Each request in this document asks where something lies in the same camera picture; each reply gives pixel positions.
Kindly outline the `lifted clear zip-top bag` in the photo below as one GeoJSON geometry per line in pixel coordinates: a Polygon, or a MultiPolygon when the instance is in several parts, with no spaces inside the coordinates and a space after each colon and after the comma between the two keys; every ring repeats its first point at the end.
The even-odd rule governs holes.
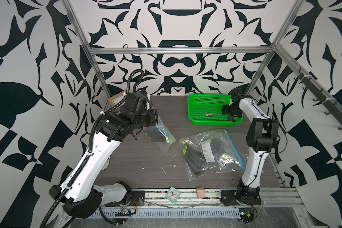
{"type": "Polygon", "coordinates": [[[246,167],[249,158],[249,147],[246,142],[246,134],[229,134],[231,142],[238,152],[238,155],[246,167]]]}

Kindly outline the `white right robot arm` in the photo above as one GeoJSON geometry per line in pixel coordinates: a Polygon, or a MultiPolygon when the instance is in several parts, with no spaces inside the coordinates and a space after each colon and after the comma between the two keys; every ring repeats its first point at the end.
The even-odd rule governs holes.
{"type": "Polygon", "coordinates": [[[236,118],[246,116],[251,122],[246,136],[249,147],[247,166],[237,186],[236,196],[238,199],[245,196],[257,198],[264,163],[277,145],[279,123],[265,114],[251,96],[241,94],[231,96],[231,102],[223,106],[222,114],[236,118]]]}

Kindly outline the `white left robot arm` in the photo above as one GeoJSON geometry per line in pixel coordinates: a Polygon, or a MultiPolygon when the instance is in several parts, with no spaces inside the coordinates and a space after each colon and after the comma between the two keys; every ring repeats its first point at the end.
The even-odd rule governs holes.
{"type": "Polygon", "coordinates": [[[132,189],[123,181],[111,185],[95,185],[94,182],[112,153],[134,130],[158,124],[156,109],[141,113],[121,109],[118,113],[105,113],[95,121],[91,130],[87,151],[70,176],[60,185],[51,187],[54,199],[46,214],[48,219],[60,203],[71,217],[86,219],[100,206],[108,203],[129,204],[132,189]]]}

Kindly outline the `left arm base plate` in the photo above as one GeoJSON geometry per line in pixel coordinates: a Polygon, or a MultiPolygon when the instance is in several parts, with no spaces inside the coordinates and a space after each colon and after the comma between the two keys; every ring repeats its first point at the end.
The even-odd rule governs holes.
{"type": "Polygon", "coordinates": [[[132,192],[128,192],[124,199],[120,202],[111,202],[106,204],[107,207],[139,207],[144,205],[145,200],[145,191],[140,190],[132,190],[132,192]]]}

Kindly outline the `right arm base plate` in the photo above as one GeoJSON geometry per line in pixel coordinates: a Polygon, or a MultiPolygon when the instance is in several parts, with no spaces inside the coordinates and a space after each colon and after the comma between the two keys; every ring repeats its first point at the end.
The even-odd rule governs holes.
{"type": "Polygon", "coordinates": [[[219,201],[225,206],[261,205],[260,188],[222,190],[219,201]]]}

